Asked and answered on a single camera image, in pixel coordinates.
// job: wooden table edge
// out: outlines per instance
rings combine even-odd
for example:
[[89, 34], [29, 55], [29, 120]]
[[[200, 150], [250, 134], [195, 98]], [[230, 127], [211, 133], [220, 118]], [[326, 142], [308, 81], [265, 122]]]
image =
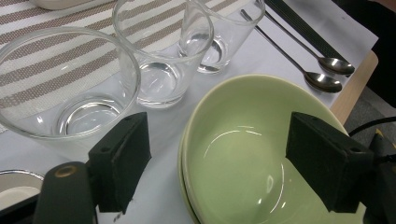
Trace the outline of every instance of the wooden table edge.
[[342, 124], [347, 121], [377, 65], [378, 58], [371, 50], [330, 107], [330, 110]]

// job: stacked bowl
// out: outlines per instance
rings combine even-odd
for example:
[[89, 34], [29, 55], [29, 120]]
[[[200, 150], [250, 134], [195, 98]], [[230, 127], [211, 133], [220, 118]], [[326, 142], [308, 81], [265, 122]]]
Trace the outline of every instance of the stacked bowl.
[[361, 223], [328, 212], [285, 158], [290, 115], [346, 132], [312, 94], [261, 74], [224, 81], [196, 106], [179, 145], [182, 196], [195, 223]]

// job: spoon handle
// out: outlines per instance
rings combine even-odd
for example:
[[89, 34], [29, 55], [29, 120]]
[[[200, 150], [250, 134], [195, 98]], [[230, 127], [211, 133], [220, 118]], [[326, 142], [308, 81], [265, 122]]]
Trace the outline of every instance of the spoon handle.
[[295, 42], [297, 42], [299, 45], [301, 45], [301, 47], [303, 47], [304, 49], [306, 49], [306, 51], [308, 51], [310, 54], [312, 54], [312, 56], [314, 56], [316, 59], [318, 59], [318, 55], [312, 49], [310, 49], [306, 44], [301, 42], [301, 40], [299, 40], [297, 37], [295, 37], [295, 35], [293, 35], [284, 26], [282, 26], [274, 17], [271, 16], [271, 14], [269, 14], [268, 12], [265, 12], [265, 16], [271, 22], [273, 22], [277, 27], [279, 27], [283, 32], [285, 32], [287, 35], [289, 35]]
[[[244, 9], [241, 10], [241, 14], [245, 18], [245, 20], [251, 21], [250, 16], [246, 13], [246, 11]], [[264, 32], [264, 30], [262, 30], [262, 28], [260, 28], [258, 25], [256, 25], [254, 27], [254, 29], [256, 29], [262, 36], [264, 36], [265, 39], [267, 39], [277, 50], [279, 50], [279, 52], [282, 53], [283, 56], [285, 56], [291, 63], [293, 63], [304, 75], [306, 74], [305, 70], [299, 64], [297, 64], [297, 62], [294, 61], [294, 59], [292, 59], [289, 56], [289, 54], [285, 52], [285, 50], [283, 50], [277, 43], [275, 43], [275, 41], [273, 39], [271, 39], [271, 37], [269, 37]]]

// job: empty glass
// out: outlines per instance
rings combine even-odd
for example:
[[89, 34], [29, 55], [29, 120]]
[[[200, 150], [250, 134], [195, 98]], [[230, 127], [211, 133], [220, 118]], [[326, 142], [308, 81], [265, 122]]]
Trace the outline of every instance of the empty glass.
[[[205, 74], [219, 73], [250, 35], [265, 13], [264, 0], [193, 0], [203, 6], [213, 21], [215, 35], [198, 71]], [[244, 9], [252, 21], [240, 14]]]
[[0, 51], [0, 122], [74, 161], [135, 105], [140, 71], [118, 39], [62, 27]]
[[156, 109], [179, 102], [213, 40], [202, 7], [190, 0], [120, 0], [113, 24], [140, 65], [137, 102]]

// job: metal spoon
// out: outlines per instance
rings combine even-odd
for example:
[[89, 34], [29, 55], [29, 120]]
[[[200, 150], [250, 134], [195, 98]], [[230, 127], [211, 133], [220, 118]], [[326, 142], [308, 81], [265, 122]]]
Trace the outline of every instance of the metal spoon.
[[[247, 21], [251, 21], [251, 18], [244, 9], [241, 10], [242, 16]], [[343, 89], [341, 83], [323, 74], [306, 72], [296, 61], [294, 61], [280, 46], [278, 46], [274, 40], [272, 40], [259, 26], [255, 26], [255, 29], [263, 35], [279, 52], [281, 52], [291, 63], [293, 63], [304, 75], [305, 81], [312, 87], [326, 92], [339, 92]]]
[[295, 40], [298, 44], [300, 44], [306, 51], [312, 54], [319, 62], [319, 65], [326, 69], [329, 72], [333, 72], [339, 75], [351, 75], [355, 72], [355, 67], [352, 64], [345, 62], [343, 60], [335, 59], [335, 58], [326, 58], [319, 57], [312, 49], [310, 49], [307, 45], [297, 39], [291, 32], [289, 32], [285, 27], [283, 27], [279, 22], [277, 22], [274, 17], [272, 17], [268, 12], [265, 12], [265, 16], [272, 21], [276, 26], [278, 26], [281, 30], [283, 30], [286, 34], [288, 34], [293, 40]]

